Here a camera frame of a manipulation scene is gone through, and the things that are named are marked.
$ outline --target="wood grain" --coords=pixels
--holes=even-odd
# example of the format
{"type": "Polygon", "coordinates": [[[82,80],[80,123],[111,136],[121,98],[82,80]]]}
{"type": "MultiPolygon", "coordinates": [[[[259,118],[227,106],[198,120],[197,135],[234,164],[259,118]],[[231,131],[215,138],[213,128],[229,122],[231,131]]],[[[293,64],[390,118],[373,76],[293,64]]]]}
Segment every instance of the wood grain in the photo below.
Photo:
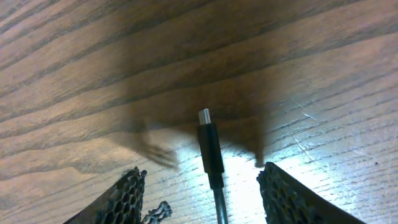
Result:
{"type": "Polygon", "coordinates": [[[216,223],[209,108],[231,223],[265,223],[256,161],[395,223],[397,43],[395,0],[0,1],[0,222],[62,223],[138,166],[144,211],[216,223]]]}

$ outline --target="black cable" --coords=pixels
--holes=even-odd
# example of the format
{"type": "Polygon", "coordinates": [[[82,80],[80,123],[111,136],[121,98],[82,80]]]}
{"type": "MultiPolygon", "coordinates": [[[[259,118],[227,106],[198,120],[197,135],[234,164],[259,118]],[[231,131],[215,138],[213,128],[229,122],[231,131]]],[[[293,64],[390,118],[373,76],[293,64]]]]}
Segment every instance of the black cable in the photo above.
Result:
{"type": "Polygon", "coordinates": [[[210,188],[214,193],[219,224],[227,224],[228,218],[223,193],[223,158],[221,156],[220,142],[218,141],[217,126],[210,121],[208,109],[199,111],[198,139],[201,158],[205,172],[208,174],[210,188]]]}

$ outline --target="black textured object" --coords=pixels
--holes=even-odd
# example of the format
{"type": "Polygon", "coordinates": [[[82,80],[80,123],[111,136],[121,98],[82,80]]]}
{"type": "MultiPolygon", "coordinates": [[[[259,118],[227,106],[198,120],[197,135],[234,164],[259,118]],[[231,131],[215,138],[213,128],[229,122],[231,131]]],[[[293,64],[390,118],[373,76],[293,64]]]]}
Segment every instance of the black textured object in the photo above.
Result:
{"type": "Polygon", "coordinates": [[[327,202],[272,162],[257,181],[268,224],[363,223],[327,202]]]}
{"type": "Polygon", "coordinates": [[[105,193],[64,224],[156,224],[170,217],[170,206],[162,202],[141,221],[146,174],[146,170],[140,173],[137,167],[127,171],[105,193]]]}

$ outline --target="wooden table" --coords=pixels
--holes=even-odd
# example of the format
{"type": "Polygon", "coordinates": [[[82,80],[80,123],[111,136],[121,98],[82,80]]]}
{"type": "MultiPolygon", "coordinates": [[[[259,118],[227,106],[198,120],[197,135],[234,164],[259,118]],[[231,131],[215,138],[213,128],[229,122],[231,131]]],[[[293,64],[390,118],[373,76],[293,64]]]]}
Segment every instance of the wooden table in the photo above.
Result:
{"type": "Polygon", "coordinates": [[[396,0],[2,0],[0,223],[62,223],[135,166],[144,213],[216,223],[203,108],[231,223],[265,223],[256,159],[396,223],[397,96],[396,0]]]}

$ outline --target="silver metal tip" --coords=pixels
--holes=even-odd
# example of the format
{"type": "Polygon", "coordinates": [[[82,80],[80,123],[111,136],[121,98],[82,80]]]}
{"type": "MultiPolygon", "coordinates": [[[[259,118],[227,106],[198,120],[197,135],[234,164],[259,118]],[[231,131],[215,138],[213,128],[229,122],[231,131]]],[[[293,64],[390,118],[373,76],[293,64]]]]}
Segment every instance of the silver metal tip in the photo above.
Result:
{"type": "Polygon", "coordinates": [[[199,123],[200,125],[211,123],[209,109],[199,111],[199,123]]]}

